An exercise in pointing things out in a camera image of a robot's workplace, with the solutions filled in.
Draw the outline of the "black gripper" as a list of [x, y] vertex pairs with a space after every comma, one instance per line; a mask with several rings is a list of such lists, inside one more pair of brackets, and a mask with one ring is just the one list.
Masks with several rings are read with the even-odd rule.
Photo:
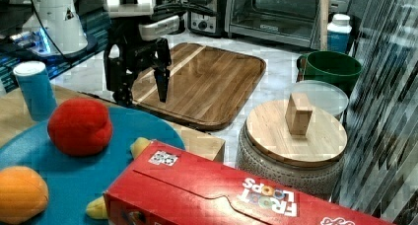
[[132, 19], [115, 19], [109, 29], [109, 44], [104, 50], [106, 88], [120, 106], [132, 108], [132, 86], [137, 74], [154, 69], [159, 99], [167, 100], [172, 64], [168, 41], [157, 37], [145, 40], [139, 23]]

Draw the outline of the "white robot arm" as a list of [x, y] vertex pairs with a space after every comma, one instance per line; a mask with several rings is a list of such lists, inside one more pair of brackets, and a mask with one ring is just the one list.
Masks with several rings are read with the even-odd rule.
[[163, 8], [159, 0], [104, 0], [111, 23], [104, 50], [106, 88], [121, 106], [131, 107], [132, 86], [152, 68], [161, 102], [167, 99], [172, 64], [165, 35], [179, 30], [184, 11]]

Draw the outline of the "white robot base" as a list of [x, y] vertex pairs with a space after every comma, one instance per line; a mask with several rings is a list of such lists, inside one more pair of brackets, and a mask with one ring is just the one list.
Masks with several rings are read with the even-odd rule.
[[74, 58], [97, 45], [96, 39], [84, 32], [73, 0], [31, 2], [34, 14], [23, 24], [23, 31], [30, 32], [35, 38], [30, 52], [45, 58]]

